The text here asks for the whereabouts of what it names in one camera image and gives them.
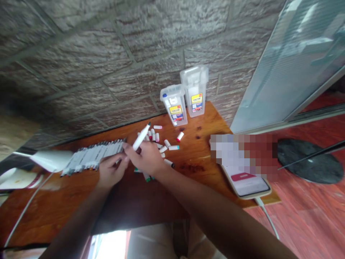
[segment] product label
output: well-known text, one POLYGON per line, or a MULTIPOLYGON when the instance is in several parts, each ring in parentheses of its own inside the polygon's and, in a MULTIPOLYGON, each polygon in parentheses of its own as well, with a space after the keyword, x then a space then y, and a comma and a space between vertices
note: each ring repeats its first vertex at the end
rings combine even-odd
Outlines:
POLYGON ((192 110, 193 112, 202 110, 202 93, 192 96, 192 110))
POLYGON ((172 120, 175 122, 183 120, 182 107, 180 105, 169 108, 172 120))

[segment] phone screen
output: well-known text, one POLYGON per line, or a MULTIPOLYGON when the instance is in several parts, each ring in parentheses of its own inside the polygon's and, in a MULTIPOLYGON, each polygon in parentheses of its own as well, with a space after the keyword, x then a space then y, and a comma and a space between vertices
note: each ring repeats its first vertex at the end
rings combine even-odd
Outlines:
POLYGON ((224 166, 224 170, 240 197, 268 191, 270 189, 264 179, 259 176, 245 173, 238 167, 224 166))

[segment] yellow label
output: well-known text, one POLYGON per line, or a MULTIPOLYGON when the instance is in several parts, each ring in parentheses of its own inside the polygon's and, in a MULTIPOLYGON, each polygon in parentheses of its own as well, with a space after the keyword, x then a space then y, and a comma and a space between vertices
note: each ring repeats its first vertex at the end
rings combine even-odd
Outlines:
POLYGON ((181 106, 180 106, 180 105, 170 107, 169 110, 170 110, 170 113, 171 113, 172 115, 173 115, 173 114, 180 114, 180 113, 182 113, 182 109, 181 109, 181 106))
POLYGON ((192 96, 192 104, 202 103, 202 93, 192 96))

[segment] textured wall tile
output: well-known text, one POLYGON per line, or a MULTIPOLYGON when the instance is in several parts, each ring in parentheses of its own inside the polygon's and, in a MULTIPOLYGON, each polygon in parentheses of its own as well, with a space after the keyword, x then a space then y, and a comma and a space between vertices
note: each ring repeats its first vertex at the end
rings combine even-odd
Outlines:
POLYGON ((77 136, 90 134, 92 132, 105 130, 107 128, 93 118, 83 118, 77 121, 70 121, 68 122, 68 125, 77 136))
POLYGON ((93 83, 44 103, 41 107, 57 120, 66 121, 107 108, 115 103, 112 96, 100 83, 93 83))
POLYGON ((216 95, 218 85, 218 75, 211 74, 208 77, 208 83, 206 86, 206 100, 208 101, 212 96, 216 95))
POLYGON ((286 0, 234 0, 229 28, 279 14, 286 0))
POLYGON ((143 68, 107 78, 104 83, 120 101, 128 101, 181 83, 180 70, 179 54, 172 54, 143 68))
POLYGON ((26 58, 25 62, 62 90, 131 63, 109 21, 73 35, 44 52, 26 58))
POLYGON ((117 19, 137 61, 222 32, 229 1, 159 0, 117 19))
POLYGON ((223 119, 228 123, 228 125, 231 124, 233 117, 235 116, 238 106, 242 101, 244 92, 245 89, 237 93, 214 96, 211 98, 212 104, 223 117, 223 119))
POLYGON ((2 91, 11 91, 19 97, 37 100, 57 93, 50 85, 38 79, 18 63, 0 69, 2 91))
POLYGON ((0 58, 16 54, 54 34, 24 1, 1 1, 0 28, 0 58))
POLYGON ((62 140, 68 140, 75 138, 74 128, 68 124, 64 124, 55 119, 46 119, 41 124, 41 130, 43 133, 47 133, 53 137, 60 138, 62 140))
POLYGON ((59 142, 61 142, 61 140, 39 131, 24 144, 24 147, 39 150, 47 146, 55 145, 59 142))
POLYGON ((109 127, 112 127, 135 119, 139 121, 142 117, 156 112, 151 99, 145 98, 130 104, 116 106, 105 112, 96 113, 95 116, 109 127))
POLYGON ((246 88, 254 74, 255 68, 242 68, 222 73, 218 94, 239 88, 246 88))
POLYGON ((208 64, 210 73, 259 60, 277 17, 269 17, 184 50, 186 67, 208 64))
POLYGON ((67 31, 80 22, 114 9, 122 0, 36 0, 60 29, 67 31))
POLYGON ((160 99, 160 93, 152 94, 153 100, 156 102, 157 107, 160 112, 166 112, 166 108, 164 106, 164 103, 160 99))

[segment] clear plastic container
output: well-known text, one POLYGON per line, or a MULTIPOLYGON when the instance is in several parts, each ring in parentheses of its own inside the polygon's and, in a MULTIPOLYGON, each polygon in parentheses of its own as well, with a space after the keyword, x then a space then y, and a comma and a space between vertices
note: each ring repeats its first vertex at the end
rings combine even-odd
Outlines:
POLYGON ((171 85, 161 90, 161 101, 164 103, 175 127, 188 123, 186 103, 183 96, 182 85, 171 85))
POLYGON ((186 94, 189 116, 195 117, 204 114, 208 67, 199 65, 188 68, 180 72, 180 77, 186 94))

